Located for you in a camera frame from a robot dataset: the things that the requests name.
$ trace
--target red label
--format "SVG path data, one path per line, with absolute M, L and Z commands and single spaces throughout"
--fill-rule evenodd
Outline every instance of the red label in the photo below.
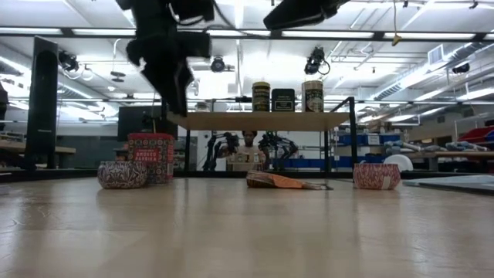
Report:
M 160 150 L 139 148 L 134 152 L 134 161 L 159 162 Z

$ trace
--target black container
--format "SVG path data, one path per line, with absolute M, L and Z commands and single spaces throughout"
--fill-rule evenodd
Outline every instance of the black container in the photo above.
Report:
M 271 85 L 267 82 L 252 85 L 252 112 L 269 112 L 269 92 Z
M 295 112 L 294 89 L 273 89 L 271 98 L 272 112 Z

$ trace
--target wooden shelf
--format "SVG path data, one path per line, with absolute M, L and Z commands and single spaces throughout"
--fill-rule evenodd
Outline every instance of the wooden shelf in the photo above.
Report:
M 193 112 L 187 117 L 168 113 L 167 119 L 190 131 L 328 131 L 349 118 L 348 113 Z
M 0 141 L 0 148 L 18 153 L 24 153 L 25 143 L 12 142 L 12 141 Z M 75 154 L 76 149 L 72 147 L 55 147 L 55 153 L 57 154 Z

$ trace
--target gold lid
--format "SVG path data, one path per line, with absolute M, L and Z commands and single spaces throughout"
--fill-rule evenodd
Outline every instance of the gold lid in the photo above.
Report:
M 264 81 L 259 81 L 259 82 L 254 82 L 252 87 L 255 87 L 255 86 L 271 86 L 269 83 L 267 82 L 264 82 Z

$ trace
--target red patterned can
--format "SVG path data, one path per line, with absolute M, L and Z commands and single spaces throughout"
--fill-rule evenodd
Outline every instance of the red patterned can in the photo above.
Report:
M 129 161 L 147 166 L 147 183 L 165 184 L 173 178 L 174 138 L 170 134 L 129 134 Z

